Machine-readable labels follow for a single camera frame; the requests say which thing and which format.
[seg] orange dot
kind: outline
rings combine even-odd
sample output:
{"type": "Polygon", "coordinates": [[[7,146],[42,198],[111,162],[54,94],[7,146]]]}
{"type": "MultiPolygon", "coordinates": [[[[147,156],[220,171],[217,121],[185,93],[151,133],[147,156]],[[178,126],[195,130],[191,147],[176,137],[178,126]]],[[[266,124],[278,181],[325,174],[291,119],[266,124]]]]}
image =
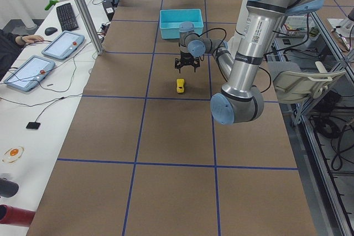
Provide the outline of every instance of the orange dot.
{"type": "Polygon", "coordinates": [[[18,149],[13,149],[10,151],[10,156],[16,156],[18,154],[18,149]]]}

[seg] tablet screen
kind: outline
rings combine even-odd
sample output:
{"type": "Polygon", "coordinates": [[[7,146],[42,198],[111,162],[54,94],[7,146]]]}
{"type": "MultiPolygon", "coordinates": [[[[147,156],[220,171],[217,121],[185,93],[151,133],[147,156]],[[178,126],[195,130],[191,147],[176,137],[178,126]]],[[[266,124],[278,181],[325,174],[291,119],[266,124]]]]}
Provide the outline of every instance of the tablet screen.
{"type": "Polygon", "coordinates": [[[28,82],[35,80],[35,77],[39,76],[40,71],[43,70],[48,64],[50,64],[50,62],[34,57],[28,61],[27,64],[21,67],[15,75],[9,78],[7,83],[13,83],[24,88],[28,82]]]}
{"type": "Polygon", "coordinates": [[[75,34],[64,33],[58,40],[52,43],[45,52],[55,56],[61,56],[77,38],[78,36],[75,34]]]}

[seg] teal bin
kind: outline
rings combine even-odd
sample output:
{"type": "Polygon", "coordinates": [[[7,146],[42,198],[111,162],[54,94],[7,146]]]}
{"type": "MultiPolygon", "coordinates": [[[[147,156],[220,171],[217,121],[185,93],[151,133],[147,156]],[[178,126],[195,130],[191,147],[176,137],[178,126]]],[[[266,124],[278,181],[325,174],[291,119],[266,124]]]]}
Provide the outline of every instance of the teal bin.
{"type": "Polygon", "coordinates": [[[194,31],[203,32],[203,18],[200,9],[167,9],[160,11],[160,30],[162,39],[179,39],[179,25],[193,22],[194,31]]]}

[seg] dark mug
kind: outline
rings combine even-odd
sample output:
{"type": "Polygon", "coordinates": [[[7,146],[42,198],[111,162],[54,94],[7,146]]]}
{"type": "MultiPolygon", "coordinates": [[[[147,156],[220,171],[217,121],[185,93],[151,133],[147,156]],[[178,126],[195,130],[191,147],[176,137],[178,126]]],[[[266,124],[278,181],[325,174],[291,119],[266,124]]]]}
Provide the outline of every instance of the dark mug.
{"type": "Polygon", "coordinates": [[[0,205],[0,224],[29,227],[34,218],[35,212],[8,206],[0,205]]]}
{"type": "Polygon", "coordinates": [[[0,178],[0,197],[12,197],[18,191],[18,184],[4,178],[0,178]]]}

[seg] person's hand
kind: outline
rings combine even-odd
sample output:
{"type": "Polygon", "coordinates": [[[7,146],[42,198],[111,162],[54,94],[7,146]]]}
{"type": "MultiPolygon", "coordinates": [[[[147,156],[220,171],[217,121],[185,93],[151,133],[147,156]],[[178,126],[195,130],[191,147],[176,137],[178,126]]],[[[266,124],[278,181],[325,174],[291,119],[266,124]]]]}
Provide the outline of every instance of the person's hand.
{"type": "Polygon", "coordinates": [[[27,36],[17,36],[15,39],[18,45],[34,44],[38,41],[44,41],[44,38],[40,35],[27,35],[27,36]]]}

